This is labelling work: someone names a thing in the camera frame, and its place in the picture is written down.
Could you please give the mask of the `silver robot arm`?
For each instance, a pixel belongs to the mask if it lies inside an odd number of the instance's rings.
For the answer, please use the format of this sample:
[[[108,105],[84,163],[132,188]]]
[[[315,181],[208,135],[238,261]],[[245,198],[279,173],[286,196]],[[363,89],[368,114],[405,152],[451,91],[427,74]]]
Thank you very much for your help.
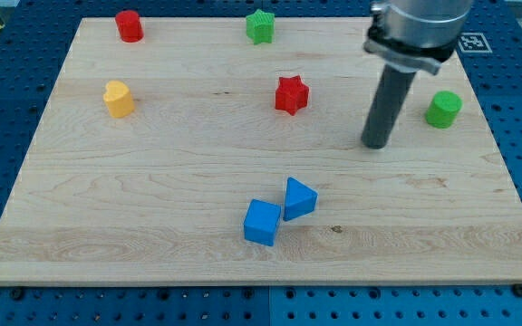
[[[378,0],[363,49],[399,72],[436,75],[453,54],[472,0]]]

